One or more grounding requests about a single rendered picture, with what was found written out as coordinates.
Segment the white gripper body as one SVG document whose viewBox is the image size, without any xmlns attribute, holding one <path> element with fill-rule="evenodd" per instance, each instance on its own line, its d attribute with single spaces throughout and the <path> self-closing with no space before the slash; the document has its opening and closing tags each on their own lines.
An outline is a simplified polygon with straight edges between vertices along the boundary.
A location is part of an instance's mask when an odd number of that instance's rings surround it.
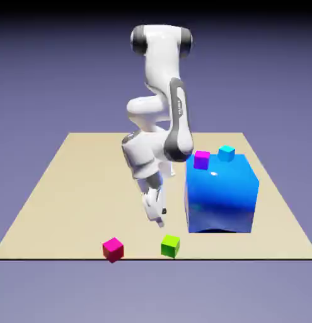
<svg viewBox="0 0 312 323">
<path fill-rule="evenodd" d="M 165 193 L 163 187 L 158 189 L 149 188 L 142 195 L 142 202 L 150 221 L 164 221 Z"/>
</svg>

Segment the small pink cube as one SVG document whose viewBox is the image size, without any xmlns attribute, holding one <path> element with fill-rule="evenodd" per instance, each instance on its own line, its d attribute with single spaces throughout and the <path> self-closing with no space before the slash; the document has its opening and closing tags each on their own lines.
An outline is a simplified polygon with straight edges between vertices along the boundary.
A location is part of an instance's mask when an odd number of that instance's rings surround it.
<svg viewBox="0 0 312 323">
<path fill-rule="evenodd" d="M 111 263 L 116 262 L 124 256 L 124 245 L 116 237 L 102 243 L 104 257 Z"/>
</svg>

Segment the large blue box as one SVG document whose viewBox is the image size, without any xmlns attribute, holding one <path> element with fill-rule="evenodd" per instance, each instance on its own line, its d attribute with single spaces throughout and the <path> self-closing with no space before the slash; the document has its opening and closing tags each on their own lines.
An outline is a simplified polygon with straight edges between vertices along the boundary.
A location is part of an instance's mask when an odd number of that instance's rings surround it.
<svg viewBox="0 0 312 323">
<path fill-rule="evenodd" d="M 250 233 L 259 180 L 245 155 L 222 161 L 216 154 L 206 170 L 185 164 L 185 211 L 188 231 Z"/>
</svg>

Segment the small cyan cube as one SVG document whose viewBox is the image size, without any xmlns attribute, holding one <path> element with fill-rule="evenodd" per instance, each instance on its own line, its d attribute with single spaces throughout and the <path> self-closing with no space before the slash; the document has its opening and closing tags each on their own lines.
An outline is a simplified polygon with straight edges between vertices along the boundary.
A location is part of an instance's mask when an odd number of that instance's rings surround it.
<svg viewBox="0 0 312 323">
<path fill-rule="evenodd" d="M 231 162 L 235 156 L 235 148 L 224 145 L 218 149 L 217 156 L 222 162 Z"/>
</svg>

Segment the small purple cube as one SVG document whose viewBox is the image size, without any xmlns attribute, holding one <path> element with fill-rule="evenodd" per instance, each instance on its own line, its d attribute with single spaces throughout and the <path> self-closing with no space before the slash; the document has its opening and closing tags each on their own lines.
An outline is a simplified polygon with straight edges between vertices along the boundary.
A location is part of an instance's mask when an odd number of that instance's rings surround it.
<svg viewBox="0 0 312 323">
<path fill-rule="evenodd" d="M 207 170 L 209 167 L 210 153 L 197 150 L 194 154 L 194 169 Z"/>
</svg>

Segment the small green cube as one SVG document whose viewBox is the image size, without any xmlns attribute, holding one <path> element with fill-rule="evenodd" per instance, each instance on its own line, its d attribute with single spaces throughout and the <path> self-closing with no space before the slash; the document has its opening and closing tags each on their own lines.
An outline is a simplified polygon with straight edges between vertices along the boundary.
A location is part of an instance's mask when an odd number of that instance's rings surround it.
<svg viewBox="0 0 312 323">
<path fill-rule="evenodd" d="M 161 255 L 175 258 L 180 249 L 180 238 L 173 235 L 165 235 L 161 242 Z"/>
</svg>

